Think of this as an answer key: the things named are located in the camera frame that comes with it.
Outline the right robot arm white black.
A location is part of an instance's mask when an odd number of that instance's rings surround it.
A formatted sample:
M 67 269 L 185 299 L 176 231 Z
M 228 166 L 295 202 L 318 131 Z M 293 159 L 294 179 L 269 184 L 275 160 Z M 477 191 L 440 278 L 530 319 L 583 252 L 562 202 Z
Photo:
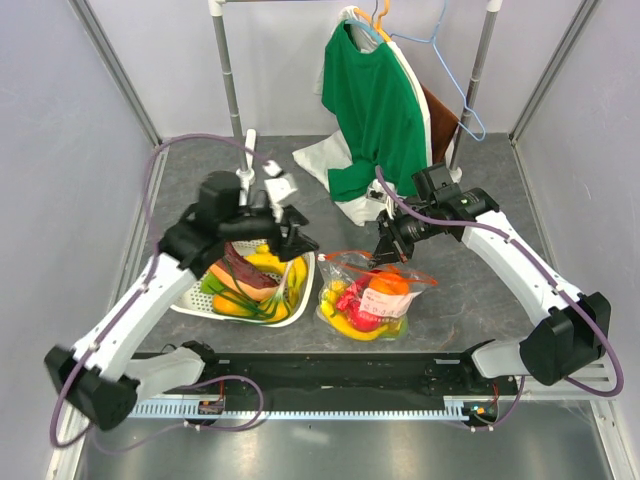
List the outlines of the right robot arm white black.
M 493 270 L 532 324 L 522 339 L 488 340 L 471 348 L 471 360 L 457 371 L 460 386 L 477 394 L 507 375 L 528 375 L 545 386 L 576 384 L 577 372 L 606 353 L 609 301 L 599 292 L 583 293 L 554 271 L 486 191 L 462 190 L 445 165 L 427 167 L 412 180 L 416 194 L 405 200 L 381 186 L 387 205 L 377 216 L 372 267 L 406 263 L 418 242 L 449 234 Z

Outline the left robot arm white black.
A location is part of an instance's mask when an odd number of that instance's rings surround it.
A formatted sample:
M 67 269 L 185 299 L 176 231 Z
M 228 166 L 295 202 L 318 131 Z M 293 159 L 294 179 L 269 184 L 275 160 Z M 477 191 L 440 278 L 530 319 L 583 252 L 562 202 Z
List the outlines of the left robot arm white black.
M 121 424 L 141 401 L 189 385 L 208 393 L 219 369 L 212 350 L 191 342 L 168 354 L 137 360 L 141 342 L 169 307 L 223 258 L 226 245 L 264 240 L 282 261 L 317 250 L 301 233 L 307 219 L 285 199 L 296 190 L 289 174 L 268 178 L 251 203 L 241 202 L 239 176 L 215 171 L 196 202 L 159 240 L 144 273 L 112 310 L 70 348 L 56 345 L 44 358 L 59 395 L 102 431 Z

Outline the green toy cabbage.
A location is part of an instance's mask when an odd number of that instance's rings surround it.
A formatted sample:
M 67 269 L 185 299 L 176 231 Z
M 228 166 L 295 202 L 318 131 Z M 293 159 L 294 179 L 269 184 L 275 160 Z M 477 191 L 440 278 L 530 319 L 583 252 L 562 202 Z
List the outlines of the green toy cabbage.
M 388 324 L 388 329 L 385 331 L 384 336 L 391 339 L 401 338 L 406 334 L 407 330 L 408 319 L 403 316 Z

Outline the orange toy orange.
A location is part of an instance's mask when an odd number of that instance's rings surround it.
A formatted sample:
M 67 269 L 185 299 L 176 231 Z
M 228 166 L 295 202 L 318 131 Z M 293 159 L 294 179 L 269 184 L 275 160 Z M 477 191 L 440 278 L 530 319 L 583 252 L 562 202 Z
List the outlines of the orange toy orange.
M 408 295 L 409 283 L 400 275 L 391 272 L 379 272 L 369 281 L 368 287 L 385 295 Z

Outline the clear zip top bag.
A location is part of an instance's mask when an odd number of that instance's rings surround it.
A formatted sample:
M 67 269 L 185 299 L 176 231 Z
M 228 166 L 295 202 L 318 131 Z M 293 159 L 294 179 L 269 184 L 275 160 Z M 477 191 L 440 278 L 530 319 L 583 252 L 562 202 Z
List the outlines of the clear zip top bag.
M 317 259 L 323 285 L 318 297 L 316 315 L 326 327 L 345 338 L 348 337 L 336 331 L 321 317 L 319 308 L 321 292 L 329 282 L 341 280 L 345 282 L 348 287 L 351 283 L 362 277 L 368 277 L 369 280 L 371 280 L 371 278 L 379 272 L 391 272 L 403 277 L 409 283 L 410 292 L 408 295 L 385 295 L 372 290 L 368 286 L 362 295 L 360 310 L 381 317 L 382 325 L 388 325 L 403 316 L 406 316 L 408 319 L 408 311 L 414 300 L 428 288 L 437 285 L 437 281 L 432 276 L 403 265 L 382 265 L 377 268 L 370 268 L 369 261 L 371 257 L 372 255 L 367 252 L 350 250 L 320 254 Z M 386 338 L 383 335 L 370 342 L 393 341 L 397 339 Z

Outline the yellow toy banana bunch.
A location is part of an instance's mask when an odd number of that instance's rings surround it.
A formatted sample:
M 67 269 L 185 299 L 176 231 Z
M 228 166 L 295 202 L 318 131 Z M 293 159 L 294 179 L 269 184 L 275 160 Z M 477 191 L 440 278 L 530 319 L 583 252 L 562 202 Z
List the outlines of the yellow toy banana bunch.
M 346 313 L 337 308 L 337 301 L 346 290 L 347 284 L 341 280 L 331 281 L 323 288 L 319 305 L 321 317 L 336 331 L 353 340 L 370 342 L 386 334 L 389 331 L 387 324 L 360 330 L 350 322 Z

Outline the red toy chili pepper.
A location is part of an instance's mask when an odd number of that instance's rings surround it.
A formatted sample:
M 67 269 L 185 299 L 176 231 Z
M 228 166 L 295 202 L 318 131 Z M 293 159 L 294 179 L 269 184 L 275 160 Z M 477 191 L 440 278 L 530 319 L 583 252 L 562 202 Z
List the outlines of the red toy chili pepper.
M 341 312 L 346 311 L 360 311 L 360 306 L 362 302 L 362 295 L 369 285 L 369 278 L 362 277 L 357 281 L 351 283 L 343 293 L 340 294 L 338 300 L 336 301 L 335 307 L 337 310 Z

